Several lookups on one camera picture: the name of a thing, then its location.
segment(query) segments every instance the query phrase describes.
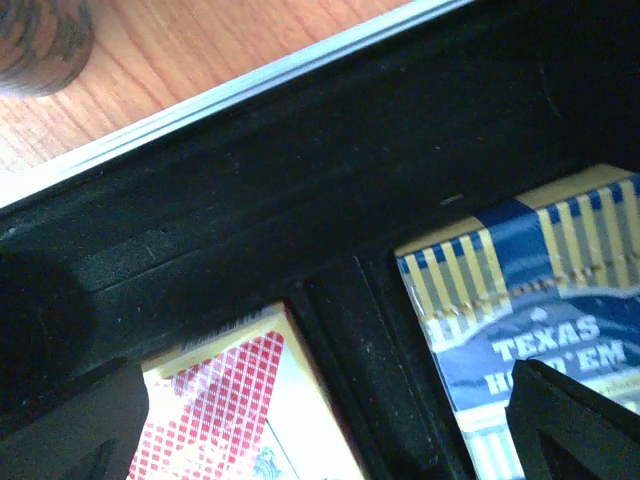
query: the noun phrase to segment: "wooden table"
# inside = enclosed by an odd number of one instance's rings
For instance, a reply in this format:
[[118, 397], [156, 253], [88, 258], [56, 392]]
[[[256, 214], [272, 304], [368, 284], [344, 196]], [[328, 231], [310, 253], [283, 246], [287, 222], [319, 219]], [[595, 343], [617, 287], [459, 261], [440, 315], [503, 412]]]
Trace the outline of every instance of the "wooden table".
[[0, 176], [92, 140], [407, 0], [90, 0], [94, 50], [44, 98], [0, 97]]

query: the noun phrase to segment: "wood grain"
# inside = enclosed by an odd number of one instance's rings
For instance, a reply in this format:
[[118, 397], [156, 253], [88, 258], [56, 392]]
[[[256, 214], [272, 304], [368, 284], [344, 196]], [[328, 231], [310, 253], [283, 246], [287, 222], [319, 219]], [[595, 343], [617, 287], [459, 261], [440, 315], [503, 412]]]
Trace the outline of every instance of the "wood grain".
[[85, 70], [43, 98], [0, 97], [0, 175], [100, 138], [406, 0], [94, 0]]

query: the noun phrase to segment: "black case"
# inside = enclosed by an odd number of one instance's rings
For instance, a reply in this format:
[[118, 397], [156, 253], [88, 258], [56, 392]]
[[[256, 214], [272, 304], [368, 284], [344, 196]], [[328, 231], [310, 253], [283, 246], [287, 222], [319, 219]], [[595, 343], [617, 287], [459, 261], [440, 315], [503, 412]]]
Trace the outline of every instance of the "black case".
[[4, 281], [78, 307], [48, 313], [85, 332], [57, 378], [284, 300], [372, 479], [474, 478], [393, 249], [593, 163], [637, 169], [638, 18], [480, 1], [414, 26], [5, 208], [2, 265], [36, 267]]

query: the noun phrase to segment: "texas hold'em card box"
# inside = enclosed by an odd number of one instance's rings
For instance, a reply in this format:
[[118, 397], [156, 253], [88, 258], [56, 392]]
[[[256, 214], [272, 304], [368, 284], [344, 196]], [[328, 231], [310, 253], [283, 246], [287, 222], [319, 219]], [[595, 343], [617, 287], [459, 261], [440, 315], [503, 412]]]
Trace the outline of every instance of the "texas hold'em card box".
[[129, 478], [363, 480], [282, 304], [143, 364]]
[[639, 193], [640, 175], [598, 165], [396, 252], [481, 479], [523, 478], [516, 359], [640, 408]]

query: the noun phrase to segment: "blue label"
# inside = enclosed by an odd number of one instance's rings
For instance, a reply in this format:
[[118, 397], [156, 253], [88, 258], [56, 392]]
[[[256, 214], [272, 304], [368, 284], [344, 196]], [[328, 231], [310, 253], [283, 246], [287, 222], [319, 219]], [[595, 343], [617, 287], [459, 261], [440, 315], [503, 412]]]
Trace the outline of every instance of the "blue label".
[[640, 294], [598, 293], [523, 307], [436, 354], [455, 411], [508, 400], [516, 359], [578, 381], [640, 365]]

